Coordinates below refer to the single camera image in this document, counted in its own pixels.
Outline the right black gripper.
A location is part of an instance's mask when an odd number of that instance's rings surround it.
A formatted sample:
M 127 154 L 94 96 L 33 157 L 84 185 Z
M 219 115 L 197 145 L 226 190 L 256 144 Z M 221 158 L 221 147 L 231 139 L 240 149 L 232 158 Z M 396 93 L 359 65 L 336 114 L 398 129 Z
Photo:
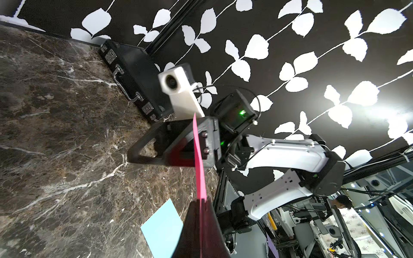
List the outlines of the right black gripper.
M 158 122 L 127 152 L 127 162 L 175 167 L 195 167 L 195 137 L 201 161 L 212 168 L 221 158 L 218 120 L 214 117 Z

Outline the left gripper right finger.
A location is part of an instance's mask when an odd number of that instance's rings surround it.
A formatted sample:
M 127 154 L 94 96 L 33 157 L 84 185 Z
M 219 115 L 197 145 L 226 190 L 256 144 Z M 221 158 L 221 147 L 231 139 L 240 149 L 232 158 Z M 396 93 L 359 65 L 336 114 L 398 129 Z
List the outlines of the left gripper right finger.
M 203 257 L 230 257 L 210 200 L 203 200 Z

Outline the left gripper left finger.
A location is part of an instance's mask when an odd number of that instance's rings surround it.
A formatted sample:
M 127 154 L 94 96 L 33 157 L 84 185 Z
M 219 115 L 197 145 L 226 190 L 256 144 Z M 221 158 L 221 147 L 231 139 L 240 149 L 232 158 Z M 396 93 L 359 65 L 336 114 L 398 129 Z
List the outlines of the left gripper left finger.
M 172 258 L 200 258 L 200 201 L 190 203 Z

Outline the pink square paper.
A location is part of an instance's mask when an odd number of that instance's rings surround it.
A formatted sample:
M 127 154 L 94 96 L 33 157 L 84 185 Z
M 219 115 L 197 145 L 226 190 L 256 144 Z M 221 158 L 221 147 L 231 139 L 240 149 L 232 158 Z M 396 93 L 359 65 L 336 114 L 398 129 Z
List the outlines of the pink square paper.
M 197 118 L 193 116 L 193 136 L 194 136 L 194 155 L 195 155 L 195 172 L 196 172 L 196 187 L 197 187 L 197 201 L 199 202 L 199 243 L 200 243 L 200 257 L 207 258 L 205 247 L 207 247 L 207 233 L 205 222 L 207 221 L 207 191 L 205 186 L 205 173 L 202 161 L 201 145 L 199 139 L 199 130 Z

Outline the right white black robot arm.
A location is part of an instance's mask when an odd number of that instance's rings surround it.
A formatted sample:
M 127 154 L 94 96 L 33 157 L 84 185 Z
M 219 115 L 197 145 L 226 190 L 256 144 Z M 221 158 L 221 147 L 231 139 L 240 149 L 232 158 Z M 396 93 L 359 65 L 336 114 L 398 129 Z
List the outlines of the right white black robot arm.
M 223 233 L 248 229 L 272 210 L 311 196 L 329 196 L 343 182 L 346 164 L 316 134 L 278 140 L 244 134 L 258 120 L 246 98 L 235 91 L 217 102 L 210 116 L 154 124 L 127 153 L 136 164 L 194 167 L 203 199 L 204 168 L 223 171 L 281 168 L 274 182 L 239 197 L 218 216 Z

